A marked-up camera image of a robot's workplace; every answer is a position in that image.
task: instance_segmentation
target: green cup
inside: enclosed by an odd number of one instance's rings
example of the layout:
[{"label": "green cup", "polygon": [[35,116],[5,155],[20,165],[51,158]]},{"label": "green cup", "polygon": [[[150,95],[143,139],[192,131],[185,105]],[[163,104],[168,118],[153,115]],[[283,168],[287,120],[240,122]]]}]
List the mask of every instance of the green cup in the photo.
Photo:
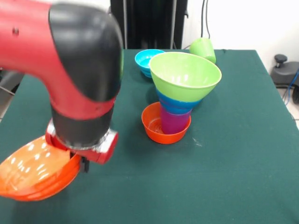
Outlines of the green cup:
[{"label": "green cup", "polygon": [[212,42],[209,38],[199,38],[195,40],[190,46],[190,53],[204,57],[207,60],[216,63],[216,55]]},{"label": "green cup", "polygon": [[220,69],[209,60],[183,52],[166,52],[149,62],[156,88],[179,101],[201,100],[220,82]]}]

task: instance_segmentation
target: magenta cup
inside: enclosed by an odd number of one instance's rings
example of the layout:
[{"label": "magenta cup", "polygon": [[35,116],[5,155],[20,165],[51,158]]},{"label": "magenta cup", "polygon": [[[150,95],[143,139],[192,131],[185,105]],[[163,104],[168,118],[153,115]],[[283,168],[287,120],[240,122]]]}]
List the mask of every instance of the magenta cup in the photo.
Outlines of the magenta cup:
[{"label": "magenta cup", "polygon": [[167,112],[164,107],[161,106],[161,128],[164,134],[175,134],[183,131],[188,123],[190,110],[184,114],[173,114]]}]

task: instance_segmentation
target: black cabinet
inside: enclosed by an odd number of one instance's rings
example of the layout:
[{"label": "black cabinet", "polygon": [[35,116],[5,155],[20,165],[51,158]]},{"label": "black cabinet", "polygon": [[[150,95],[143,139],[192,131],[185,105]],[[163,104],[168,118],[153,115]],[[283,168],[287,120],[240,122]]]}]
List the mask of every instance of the black cabinet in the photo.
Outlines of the black cabinet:
[{"label": "black cabinet", "polygon": [[127,49],[181,48],[187,0],[111,0]]}]

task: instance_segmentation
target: blue cup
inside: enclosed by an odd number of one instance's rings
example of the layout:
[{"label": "blue cup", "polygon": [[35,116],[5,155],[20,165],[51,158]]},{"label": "blue cup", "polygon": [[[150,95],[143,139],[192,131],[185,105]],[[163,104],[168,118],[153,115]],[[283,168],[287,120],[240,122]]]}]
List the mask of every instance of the blue cup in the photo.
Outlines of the blue cup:
[{"label": "blue cup", "polygon": [[157,54],[164,53],[165,51],[157,50],[157,49],[147,49],[140,51],[135,56],[135,62],[140,68],[141,72],[148,78],[151,78],[149,62],[151,58]]},{"label": "blue cup", "polygon": [[164,94],[162,94],[159,90],[157,90],[157,94],[159,97],[159,101],[164,107],[166,111],[172,114],[185,114],[188,113],[190,110],[193,109],[196,105],[200,103],[201,100],[195,101],[195,102],[184,102],[184,101],[178,101],[175,99],[171,99]]}]

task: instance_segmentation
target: orange bowl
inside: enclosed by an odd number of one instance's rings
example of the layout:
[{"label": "orange bowl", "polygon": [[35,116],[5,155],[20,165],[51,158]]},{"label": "orange bowl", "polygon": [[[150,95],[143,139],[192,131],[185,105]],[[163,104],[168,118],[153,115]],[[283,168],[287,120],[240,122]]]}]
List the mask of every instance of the orange bowl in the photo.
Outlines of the orange bowl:
[{"label": "orange bowl", "polygon": [[191,116],[189,117],[186,128],[183,131],[175,134],[164,134],[161,129],[160,110],[160,102],[150,104],[143,110],[141,119],[146,134],[150,139],[160,144],[172,144],[180,141],[191,124]]},{"label": "orange bowl", "polygon": [[76,177],[80,159],[49,145],[42,136],[0,164],[0,195],[22,201],[50,197]]}]

